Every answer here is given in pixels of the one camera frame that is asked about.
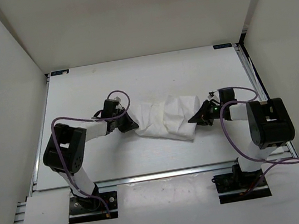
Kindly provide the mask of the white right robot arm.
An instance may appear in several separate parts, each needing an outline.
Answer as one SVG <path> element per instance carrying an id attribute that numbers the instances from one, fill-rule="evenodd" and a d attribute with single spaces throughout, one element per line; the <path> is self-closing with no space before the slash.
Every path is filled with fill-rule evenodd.
<path id="1" fill-rule="evenodd" d="M 209 98 L 202 103 L 199 110 L 188 123 L 212 126 L 218 119 L 223 133 L 230 145 L 239 154 L 239 170 L 232 174 L 232 181 L 238 188 L 245 188 L 252 181 L 252 173 L 260 170 L 261 165 L 299 164 L 299 158 L 269 161 L 267 158 L 278 147 L 282 147 L 295 137 L 295 128 L 282 99 L 274 98 L 258 101 L 258 92 L 246 87 L 225 87 L 210 92 Z M 245 152 L 229 136 L 226 121 L 247 121 L 251 141 Z"/>

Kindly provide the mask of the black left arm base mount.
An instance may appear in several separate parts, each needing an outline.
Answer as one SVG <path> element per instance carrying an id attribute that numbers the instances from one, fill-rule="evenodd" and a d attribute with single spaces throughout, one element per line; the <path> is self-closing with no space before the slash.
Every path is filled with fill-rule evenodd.
<path id="1" fill-rule="evenodd" d="M 101 192 L 99 196 L 106 202 L 109 212 L 99 199 L 81 198 L 70 193 L 68 223 L 77 224 L 118 218 L 117 191 Z"/>

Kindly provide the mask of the white pleated skirt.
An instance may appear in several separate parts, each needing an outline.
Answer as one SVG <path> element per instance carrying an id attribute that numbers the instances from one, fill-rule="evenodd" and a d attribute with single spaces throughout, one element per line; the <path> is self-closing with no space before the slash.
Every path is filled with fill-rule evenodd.
<path id="1" fill-rule="evenodd" d="M 140 103 L 129 108 L 129 115 L 138 125 L 141 137 L 194 140 L 195 123 L 189 123 L 200 108 L 197 96 L 167 96 L 164 101 Z"/>

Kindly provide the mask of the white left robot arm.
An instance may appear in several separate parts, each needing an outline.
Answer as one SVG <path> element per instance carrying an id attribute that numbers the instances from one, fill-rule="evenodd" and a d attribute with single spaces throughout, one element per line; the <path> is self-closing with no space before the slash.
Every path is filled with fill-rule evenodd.
<path id="1" fill-rule="evenodd" d="M 106 99 L 102 110 L 91 119 L 57 118 L 51 125 L 43 163 L 65 179 L 72 194 L 81 198 L 89 211 L 98 209 L 101 199 L 96 184 L 82 167 L 86 143 L 115 129 L 126 133 L 139 127 L 120 101 L 119 97 Z"/>

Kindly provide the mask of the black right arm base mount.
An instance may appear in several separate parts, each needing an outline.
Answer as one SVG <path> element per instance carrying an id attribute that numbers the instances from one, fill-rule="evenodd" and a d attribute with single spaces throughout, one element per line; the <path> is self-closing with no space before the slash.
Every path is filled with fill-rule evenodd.
<path id="1" fill-rule="evenodd" d="M 220 204 L 248 201 L 272 195 L 262 170 L 254 172 L 241 171 L 234 164 L 231 172 L 213 176 Z"/>

